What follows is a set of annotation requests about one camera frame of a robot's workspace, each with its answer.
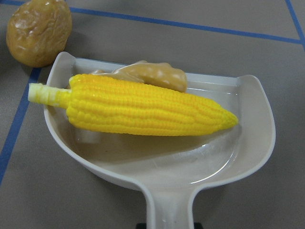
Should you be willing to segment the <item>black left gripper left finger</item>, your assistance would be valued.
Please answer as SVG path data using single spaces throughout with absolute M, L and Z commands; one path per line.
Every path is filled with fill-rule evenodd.
M 146 223 L 137 223 L 136 224 L 136 229 L 147 229 Z

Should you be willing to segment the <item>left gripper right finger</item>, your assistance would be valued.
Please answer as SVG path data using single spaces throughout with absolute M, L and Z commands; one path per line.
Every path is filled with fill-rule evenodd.
M 194 229 L 202 229 L 201 223 L 194 223 Z

